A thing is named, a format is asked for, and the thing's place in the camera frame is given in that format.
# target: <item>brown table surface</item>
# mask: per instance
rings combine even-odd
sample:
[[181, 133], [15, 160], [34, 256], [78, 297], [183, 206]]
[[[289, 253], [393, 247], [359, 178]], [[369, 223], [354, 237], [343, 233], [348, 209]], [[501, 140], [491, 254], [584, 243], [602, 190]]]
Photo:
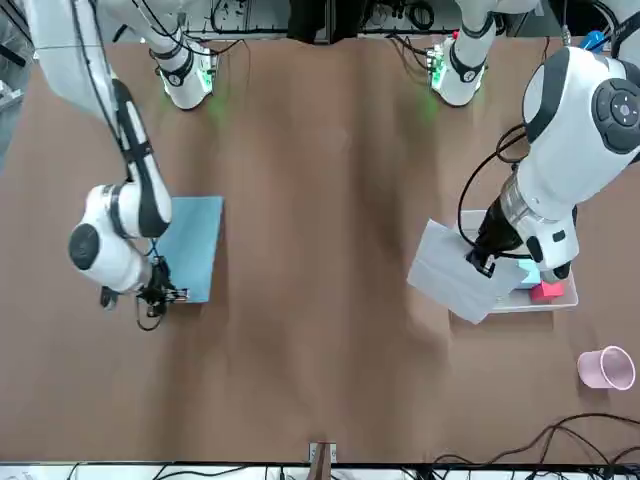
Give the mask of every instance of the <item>brown table surface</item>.
[[[226, 197], [213, 300], [152, 334], [130, 298], [101, 311], [67, 258], [85, 195], [123, 168], [107, 128], [35, 69], [0, 178], [0, 459], [304, 461], [331, 440], [341, 462], [485, 461], [565, 415], [640, 417], [640, 387], [585, 391], [575, 367], [610, 344], [640, 361], [639, 169], [581, 208], [571, 311], [473, 326], [405, 280], [427, 220], [453, 224], [464, 181], [521, 120], [543, 43], [497, 41], [460, 109], [389, 41], [238, 45], [192, 112], [144, 46], [113, 48], [172, 194]], [[508, 172], [488, 168], [467, 207]], [[640, 443], [611, 423], [574, 427], [608, 454]], [[548, 461], [598, 458], [559, 433]]]

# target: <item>light blue tray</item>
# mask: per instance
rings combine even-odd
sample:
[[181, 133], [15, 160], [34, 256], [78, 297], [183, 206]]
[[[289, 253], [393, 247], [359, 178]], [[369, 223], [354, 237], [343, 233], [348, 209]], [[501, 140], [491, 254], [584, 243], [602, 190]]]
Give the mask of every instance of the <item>light blue tray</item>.
[[174, 197], [171, 225], [158, 239], [171, 283], [189, 289], [189, 303], [209, 301], [223, 204], [223, 197]]

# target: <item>pink block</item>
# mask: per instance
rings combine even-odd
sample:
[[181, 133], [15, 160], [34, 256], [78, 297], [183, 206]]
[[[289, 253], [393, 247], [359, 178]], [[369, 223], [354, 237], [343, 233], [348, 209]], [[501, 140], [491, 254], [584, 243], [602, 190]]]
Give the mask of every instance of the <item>pink block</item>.
[[536, 285], [529, 290], [529, 297], [532, 302], [540, 302], [551, 300], [553, 298], [562, 297], [564, 295], [564, 283], [545, 283]]

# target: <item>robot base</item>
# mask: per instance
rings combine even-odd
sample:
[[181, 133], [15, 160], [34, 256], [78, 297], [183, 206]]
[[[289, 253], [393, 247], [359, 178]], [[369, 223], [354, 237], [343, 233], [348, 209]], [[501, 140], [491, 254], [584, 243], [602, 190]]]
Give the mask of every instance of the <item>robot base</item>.
[[203, 55], [194, 54], [193, 68], [184, 78], [184, 83], [181, 86], [171, 85], [163, 75], [160, 75], [164, 83], [164, 91], [171, 97], [175, 106], [181, 110], [191, 110], [197, 107], [207, 95], [213, 92], [213, 83], [218, 67], [217, 55], [207, 55], [208, 48], [195, 42], [190, 43], [190, 47]]

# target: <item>pink cup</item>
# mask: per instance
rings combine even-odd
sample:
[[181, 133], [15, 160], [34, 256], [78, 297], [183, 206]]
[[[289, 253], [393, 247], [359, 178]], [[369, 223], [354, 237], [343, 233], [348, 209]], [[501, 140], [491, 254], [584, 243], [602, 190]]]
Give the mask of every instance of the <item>pink cup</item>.
[[629, 390], [636, 380], [636, 368], [627, 352], [610, 346], [584, 352], [578, 358], [580, 379], [591, 388]]

